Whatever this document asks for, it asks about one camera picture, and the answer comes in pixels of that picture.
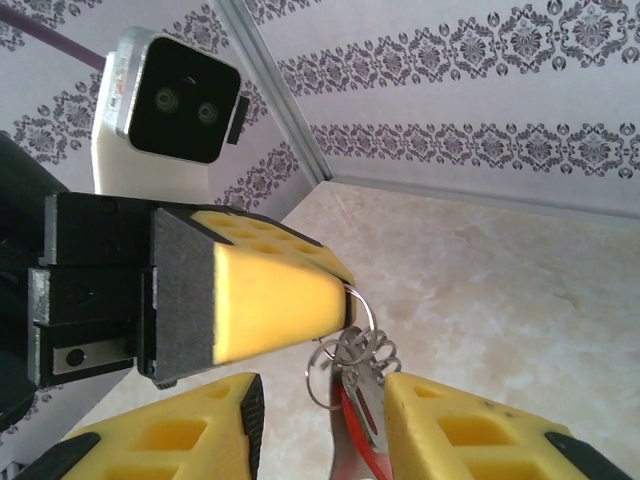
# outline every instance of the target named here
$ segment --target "patterned wall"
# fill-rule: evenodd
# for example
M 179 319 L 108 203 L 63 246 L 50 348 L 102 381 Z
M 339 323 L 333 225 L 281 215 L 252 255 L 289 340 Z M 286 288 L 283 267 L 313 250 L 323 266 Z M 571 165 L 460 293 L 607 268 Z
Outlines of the patterned wall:
M 210 169 L 212 203 L 233 204 L 276 218 L 311 184 L 269 112 L 260 87 L 242 66 L 233 41 L 204 0 L 0 0 L 73 40 L 106 54 L 130 25 L 164 30 L 240 68 L 251 100 L 237 146 Z M 3 77 L 0 131 L 77 191 L 92 191 L 90 133 L 100 73 L 0 23 Z M 32 461 L 65 434 L 120 374 L 40 391 L 29 414 L 0 433 L 0 471 Z
M 246 3 L 334 173 L 640 215 L 640 3 Z

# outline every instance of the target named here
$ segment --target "purple cable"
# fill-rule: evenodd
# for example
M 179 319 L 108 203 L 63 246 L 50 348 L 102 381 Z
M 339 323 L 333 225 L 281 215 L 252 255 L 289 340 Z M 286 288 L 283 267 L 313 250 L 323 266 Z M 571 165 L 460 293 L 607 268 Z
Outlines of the purple cable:
M 64 35 L 42 25 L 32 18 L 16 12 L 9 5 L 0 2 L 0 22 L 4 22 L 27 35 L 31 35 L 38 40 L 51 45 L 56 50 L 80 60 L 82 63 L 95 68 L 99 72 L 104 70 L 104 57 L 101 57 L 79 43 L 65 37 Z

